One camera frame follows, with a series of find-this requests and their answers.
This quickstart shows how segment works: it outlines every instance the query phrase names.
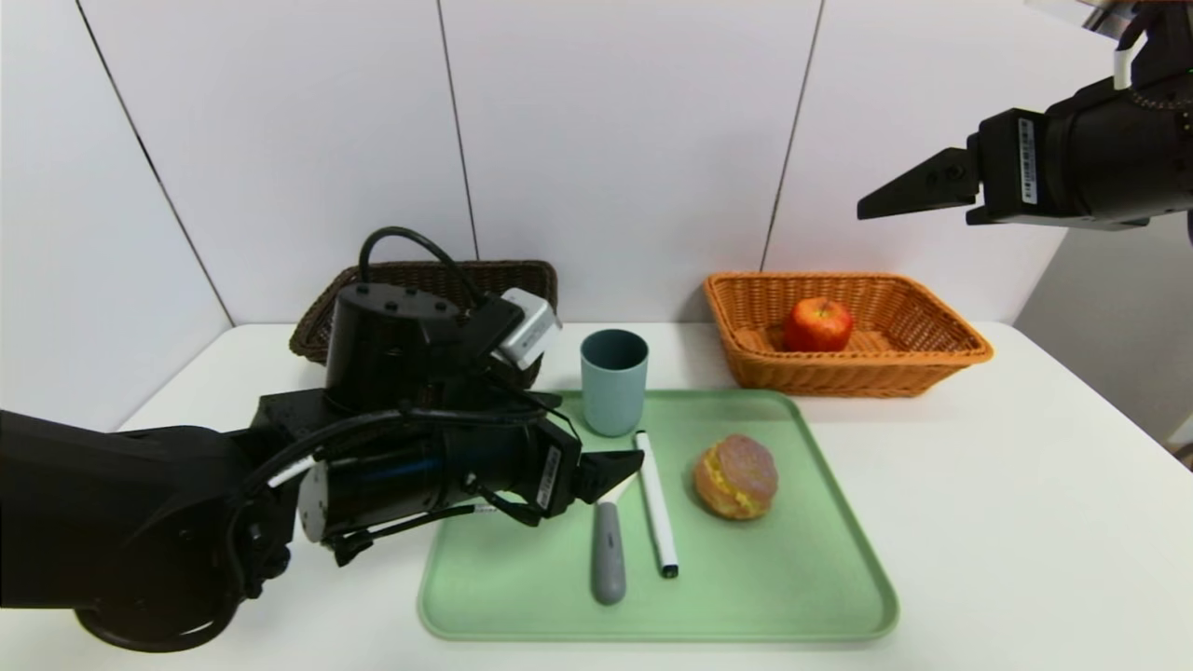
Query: white table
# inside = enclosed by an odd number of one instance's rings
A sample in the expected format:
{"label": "white table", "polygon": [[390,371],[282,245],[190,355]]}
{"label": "white table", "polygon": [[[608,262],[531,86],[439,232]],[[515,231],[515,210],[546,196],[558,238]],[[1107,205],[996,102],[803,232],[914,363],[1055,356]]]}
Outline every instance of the white table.
{"label": "white table", "polygon": [[[605,326],[568,325],[539,387],[577,387],[579,343]],[[733,386],[713,326],[622,326],[650,343],[651,388]],[[1193,670],[1193,474],[1019,332],[977,327],[994,361],[919,399],[797,401],[898,592],[901,621],[878,641],[441,641],[415,612],[433,528],[344,570],[299,530],[286,574],[206,646],[130,653],[69,612],[6,610],[0,667]],[[125,429],[240,429],[259,395],[320,386],[291,328],[224,333]]]}

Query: label sticker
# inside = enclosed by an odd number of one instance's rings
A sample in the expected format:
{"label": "label sticker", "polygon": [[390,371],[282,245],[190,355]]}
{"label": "label sticker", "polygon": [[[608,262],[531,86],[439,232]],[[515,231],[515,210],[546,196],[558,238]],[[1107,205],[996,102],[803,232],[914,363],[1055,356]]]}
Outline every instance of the label sticker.
{"label": "label sticker", "polygon": [[1036,124],[1019,119],[1019,196],[1025,203],[1039,204],[1036,179]]}
{"label": "label sticker", "polygon": [[538,495],[534,503],[538,507],[546,510],[546,504],[551,503],[551,492],[555,490],[555,474],[560,470],[560,448],[551,445],[546,453],[546,464],[543,467],[543,479],[538,481]]}

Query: red apple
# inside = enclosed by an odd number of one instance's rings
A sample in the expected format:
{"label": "red apple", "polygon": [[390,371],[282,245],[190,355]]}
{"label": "red apple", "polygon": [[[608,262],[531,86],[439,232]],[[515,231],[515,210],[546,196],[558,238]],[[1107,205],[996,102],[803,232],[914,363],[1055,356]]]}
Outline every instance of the red apple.
{"label": "red apple", "polygon": [[853,333],[853,315],[823,296],[804,298],[783,324],[783,344],[790,352],[840,352]]}

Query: wicker basket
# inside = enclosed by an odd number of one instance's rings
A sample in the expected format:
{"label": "wicker basket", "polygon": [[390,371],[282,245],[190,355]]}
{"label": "wicker basket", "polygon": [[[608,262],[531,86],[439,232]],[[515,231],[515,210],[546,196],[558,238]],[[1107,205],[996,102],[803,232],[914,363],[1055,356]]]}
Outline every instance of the wicker basket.
{"label": "wicker basket", "polygon": [[[723,272],[704,283],[737,383],[805,396],[916,396],[994,350],[925,287],[898,275]],[[784,352],[783,321],[827,296],[853,315],[841,352]]]}
{"label": "wicker basket", "polygon": [[[471,276],[482,291],[502,294],[514,287],[525,289],[536,296],[542,296],[558,308],[558,281],[555,269],[546,261],[460,261],[459,266]],[[390,261],[371,264],[369,279],[414,287],[447,298],[462,309],[471,307],[471,298],[459,281],[439,261]],[[357,266],[352,266],[332,281],[320,294],[307,314],[298,321],[293,336],[290,337],[290,351],[315,363],[327,363],[327,341],[332,337],[332,313],[335,308],[335,295],[346,284],[357,281]],[[509,382],[528,389],[538,376],[542,358],[526,370],[518,370],[503,362],[495,362],[494,369]]]}

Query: pastry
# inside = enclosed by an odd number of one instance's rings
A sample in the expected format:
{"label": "pastry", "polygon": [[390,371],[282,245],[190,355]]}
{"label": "pastry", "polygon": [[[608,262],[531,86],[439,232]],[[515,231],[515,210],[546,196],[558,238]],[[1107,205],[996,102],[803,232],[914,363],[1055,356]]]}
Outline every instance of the pastry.
{"label": "pastry", "polygon": [[741,433],[705,450],[693,475],[700,499],[728,519],[762,517],[779,490],[774,457],[761,443]]}

